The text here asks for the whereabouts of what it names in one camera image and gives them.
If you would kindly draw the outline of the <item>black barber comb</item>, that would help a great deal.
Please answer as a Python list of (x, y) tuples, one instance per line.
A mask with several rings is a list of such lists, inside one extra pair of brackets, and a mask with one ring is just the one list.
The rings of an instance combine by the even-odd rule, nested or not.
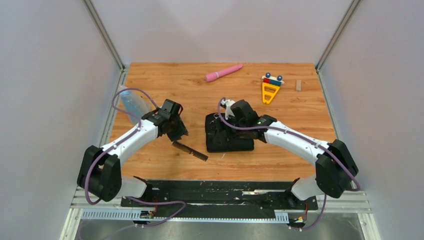
[(174, 146), (175, 148), (182, 150), (183, 152), (186, 152), (186, 153), (188, 153), (188, 154), (190, 154), (190, 155), (192, 155), (192, 156), (194, 156), (194, 157), (196, 157), (196, 158), (198, 158), (198, 159), (200, 159), (204, 162), (206, 162), (209, 158), (207, 155), (205, 155), (205, 154), (203, 154), (203, 153), (201, 153), (201, 152), (199, 152), (199, 151), (197, 151), (197, 150), (195, 150), (195, 149), (193, 149), (193, 148), (191, 148), (191, 147), (189, 147), (185, 144), (182, 144), (178, 141), (173, 141), (172, 146)]

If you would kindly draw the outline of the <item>black zip tool case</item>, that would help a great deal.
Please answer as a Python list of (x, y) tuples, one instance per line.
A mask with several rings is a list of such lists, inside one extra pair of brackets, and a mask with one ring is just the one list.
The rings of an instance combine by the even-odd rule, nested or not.
[(254, 150), (254, 140), (240, 136), (221, 121), (218, 113), (205, 116), (205, 144), (208, 153), (246, 152)]

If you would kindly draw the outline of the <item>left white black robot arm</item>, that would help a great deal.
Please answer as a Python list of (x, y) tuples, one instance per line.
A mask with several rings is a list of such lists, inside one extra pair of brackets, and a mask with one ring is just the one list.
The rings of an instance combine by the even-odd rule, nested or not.
[(140, 148), (155, 139), (167, 135), (170, 141), (181, 140), (188, 135), (181, 113), (181, 104), (166, 99), (161, 107), (144, 114), (138, 123), (116, 140), (101, 147), (89, 146), (82, 159), (77, 185), (101, 201), (109, 202), (115, 197), (133, 197), (140, 206), (149, 206), (153, 193), (148, 184), (139, 177), (125, 177), (122, 166)]

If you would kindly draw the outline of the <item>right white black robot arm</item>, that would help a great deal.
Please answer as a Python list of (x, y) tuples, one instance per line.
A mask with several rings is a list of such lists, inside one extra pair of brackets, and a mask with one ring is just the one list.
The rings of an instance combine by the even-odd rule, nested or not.
[(343, 141), (319, 140), (272, 116), (258, 116), (245, 100), (223, 97), (217, 104), (217, 113), (220, 121), (237, 136), (281, 147), (314, 166), (314, 174), (295, 179), (287, 189), (285, 201), (290, 208), (298, 209), (310, 197), (327, 195), (337, 199), (345, 191), (361, 189), (356, 179), (359, 169)]

